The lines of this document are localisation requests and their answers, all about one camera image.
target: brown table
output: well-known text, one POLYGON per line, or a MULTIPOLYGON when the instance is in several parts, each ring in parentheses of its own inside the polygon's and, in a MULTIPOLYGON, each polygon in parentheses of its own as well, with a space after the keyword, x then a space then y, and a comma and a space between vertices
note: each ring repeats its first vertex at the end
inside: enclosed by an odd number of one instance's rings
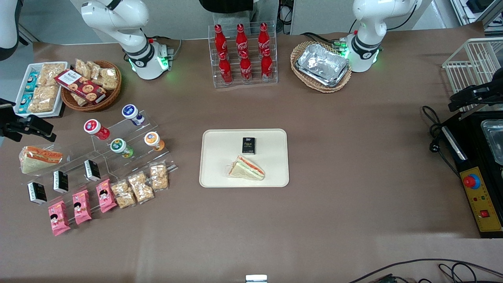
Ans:
MULTIPOLYGON (((89 138, 82 131, 85 120, 113 124, 121 119, 119 109, 133 102, 169 133, 179 169, 171 189, 156 199, 54 237, 46 209, 28 201, 18 169, 21 147, 43 139, 5 141, 1 278, 243 282, 245 274, 264 273, 270 282, 346 282, 421 257, 501 270, 503 240, 478 239, 461 184, 429 152, 428 125, 420 117, 425 104, 443 119, 450 115, 440 65, 466 39, 482 36, 478 24, 390 32, 375 65, 328 95, 307 88, 290 70, 290 51, 306 40, 302 36, 278 37, 277 85, 231 90, 213 88, 206 40, 184 41, 173 71, 154 81, 135 75, 116 44, 36 44, 36 61, 105 59, 124 77, 111 108, 92 114, 68 109, 62 119, 50 120, 58 143, 89 138), (202 134, 218 128, 284 129, 288 186, 202 188, 202 134)), ((390 272, 441 277, 433 263, 390 272)))

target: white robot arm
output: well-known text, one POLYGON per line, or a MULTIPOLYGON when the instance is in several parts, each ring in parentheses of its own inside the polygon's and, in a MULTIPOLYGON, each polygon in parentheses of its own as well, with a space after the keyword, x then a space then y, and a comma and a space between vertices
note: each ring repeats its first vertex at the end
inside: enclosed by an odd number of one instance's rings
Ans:
POLYGON ((80 13, 88 26, 119 42, 140 78, 152 80, 168 70, 166 45, 149 42, 140 30, 148 23, 141 0, 94 0, 82 4, 80 13))
POLYGON ((370 68, 377 56, 377 50, 386 35, 387 18, 407 15, 422 0, 355 0, 353 14, 360 21, 358 33, 347 36, 348 59, 351 70, 364 72, 370 68))
POLYGON ((22 5, 20 0, 0 1, 0 61, 9 58, 18 47, 18 20, 22 5))

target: wicker basket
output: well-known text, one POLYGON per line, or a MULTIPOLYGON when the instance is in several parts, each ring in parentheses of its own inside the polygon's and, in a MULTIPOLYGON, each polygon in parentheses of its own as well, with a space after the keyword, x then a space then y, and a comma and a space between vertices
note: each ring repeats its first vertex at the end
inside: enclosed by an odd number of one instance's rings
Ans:
POLYGON ((61 88, 61 98, 63 99, 63 102, 70 107, 73 110, 77 111, 99 111, 107 108, 114 102, 114 100, 119 96, 119 93, 121 91, 121 83, 122 83, 122 76, 121 76, 121 71, 117 66, 114 64, 107 62, 107 61, 94 61, 94 63, 98 64, 102 68, 114 68, 115 73, 117 74, 117 88, 112 90, 112 91, 107 91, 107 97, 97 105, 92 105, 91 103, 87 103, 84 106, 79 106, 75 99, 71 96, 71 92, 67 90, 66 88, 61 88))
POLYGON ((304 43, 297 45, 297 47, 295 47, 293 49, 292 54, 290 55, 290 66, 292 67, 292 70, 295 73, 295 75, 297 77, 299 77, 299 79, 303 83, 305 83, 308 87, 310 87, 314 90, 317 90, 319 92, 323 92, 323 93, 336 92, 336 91, 340 90, 341 88, 343 88, 343 86, 349 81, 349 78, 351 77, 351 68, 346 72, 346 74, 341 79, 341 81, 337 84, 336 87, 330 88, 330 87, 327 87, 327 86, 323 85, 322 83, 318 82, 317 80, 311 78, 310 76, 300 72, 295 67, 295 61, 297 61, 297 59, 302 55, 302 53, 304 53, 304 51, 306 50, 306 47, 308 45, 315 44, 315 43, 320 44, 321 46, 323 46, 324 48, 326 48, 327 50, 329 50, 333 53, 337 52, 335 49, 331 48, 330 46, 328 46, 324 43, 314 42, 314 41, 306 41, 304 43))

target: acrylic bottle rack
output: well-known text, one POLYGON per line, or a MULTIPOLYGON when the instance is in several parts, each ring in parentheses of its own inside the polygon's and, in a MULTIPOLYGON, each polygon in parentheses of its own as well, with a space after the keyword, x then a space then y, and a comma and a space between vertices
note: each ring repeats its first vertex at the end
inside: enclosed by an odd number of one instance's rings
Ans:
POLYGON ((259 59, 259 34, 261 22, 250 23, 250 26, 244 27, 244 32, 248 38, 249 59, 252 65, 251 82, 244 84, 241 78, 241 69, 239 67, 240 59, 237 55, 236 35, 237 27, 235 25, 222 25, 222 33, 227 39, 227 51, 229 54, 229 63, 232 73, 232 84, 225 85, 218 67, 219 58, 215 47, 215 26, 208 26, 208 42, 210 47, 211 71, 213 76, 213 85, 215 88, 226 88, 243 85, 274 84, 278 82, 278 56, 276 45, 276 24, 272 21, 267 24, 267 33, 269 34, 269 49, 271 50, 271 59, 273 60, 273 77, 269 82, 262 81, 262 66, 259 59))

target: red emergency stop button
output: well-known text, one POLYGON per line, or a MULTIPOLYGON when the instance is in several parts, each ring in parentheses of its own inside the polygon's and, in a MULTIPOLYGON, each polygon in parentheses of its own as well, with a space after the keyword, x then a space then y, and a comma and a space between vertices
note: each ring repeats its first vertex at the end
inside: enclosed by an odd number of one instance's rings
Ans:
POLYGON ((478 189, 480 187, 480 178, 475 174, 470 174, 463 178, 463 184, 472 189, 478 189))
POLYGON ((481 210, 480 217, 482 217, 482 218, 489 217, 489 212, 487 210, 481 210))

